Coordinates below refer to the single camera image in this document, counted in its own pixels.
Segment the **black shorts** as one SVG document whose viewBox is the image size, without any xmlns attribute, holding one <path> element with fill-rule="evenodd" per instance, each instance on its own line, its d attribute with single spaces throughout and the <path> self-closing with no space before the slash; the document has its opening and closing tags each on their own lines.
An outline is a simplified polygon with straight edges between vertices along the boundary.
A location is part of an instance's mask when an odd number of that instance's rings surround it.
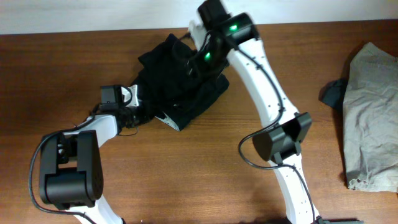
<svg viewBox="0 0 398 224">
<path fill-rule="evenodd" d="M 228 79 L 195 78 L 187 75 L 187 64 L 177 60 L 178 55 L 190 55 L 190 48 L 179 43 L 176 36 L 168 37 L 138 60 L 144 68 L 133 81 L 138 99 L 149 112 L 176 131 L 184 129 L 194 118 L 206 111 L 229 87 Z"/>
</svg>

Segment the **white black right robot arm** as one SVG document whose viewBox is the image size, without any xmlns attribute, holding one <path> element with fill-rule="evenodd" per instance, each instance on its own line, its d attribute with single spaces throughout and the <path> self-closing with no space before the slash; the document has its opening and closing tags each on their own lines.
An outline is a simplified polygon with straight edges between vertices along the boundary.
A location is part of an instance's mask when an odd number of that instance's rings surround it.
<svg viewBox="0 0 398 224">
<path fill-rule="evenodd" d="M 204 1 L 197 11 L 201 24 L 191 22 L 188 28 L 197 51 L 188 66 L 199 77 L 215 77 L 232 66 L 261 120 L 260 130 L 240 140 L 239 155 L 256 169 L 274 171 L 290 223 L 319 223 L 302 170 L 301 143 L 310 115 L 300 113 L 283 91 L 248 14 L 233 16 L 217 0 Z"/>
</svg>

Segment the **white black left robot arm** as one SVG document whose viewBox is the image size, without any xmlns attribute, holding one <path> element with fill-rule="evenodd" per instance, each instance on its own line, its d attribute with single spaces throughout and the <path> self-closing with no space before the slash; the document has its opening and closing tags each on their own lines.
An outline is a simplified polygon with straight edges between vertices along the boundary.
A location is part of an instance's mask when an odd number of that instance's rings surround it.
<svg viewBox="0 0 398 224">
<path fill-rule="evenodd" d="M 28 191 L 38 210 L 80 223 L 123 224 L 103 195 L 100 147 L 143 120 L 138 86 L 101 87 L 101 101 L 81 124 L 42 137 L 29 166 Z"/>
</svg>

